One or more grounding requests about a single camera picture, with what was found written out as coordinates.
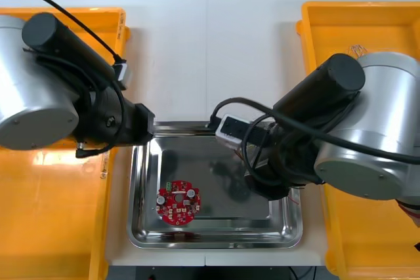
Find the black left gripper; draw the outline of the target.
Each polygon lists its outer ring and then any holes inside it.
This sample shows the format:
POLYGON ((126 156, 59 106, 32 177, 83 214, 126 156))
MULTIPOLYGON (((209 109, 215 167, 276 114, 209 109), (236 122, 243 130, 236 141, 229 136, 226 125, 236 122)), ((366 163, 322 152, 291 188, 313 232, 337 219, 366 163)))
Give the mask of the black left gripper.
POLYGON ((128 102, 127 105, 127 144, 145 145, 154 136, 155 115, 144 104, 128 102))

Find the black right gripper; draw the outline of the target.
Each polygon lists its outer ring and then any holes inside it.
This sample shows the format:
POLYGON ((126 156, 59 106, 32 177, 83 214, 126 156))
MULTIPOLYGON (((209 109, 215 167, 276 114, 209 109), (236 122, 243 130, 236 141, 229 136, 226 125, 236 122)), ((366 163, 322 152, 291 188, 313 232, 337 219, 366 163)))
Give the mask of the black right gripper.
POLYGON ((269 201, 283 199, 289 195, 290 181, 287 180, 285 169, 279 164, 278 158, 267 153, 255 154, 250 165, 253 174, 245 172, 245 183, 248 188, 269 201))

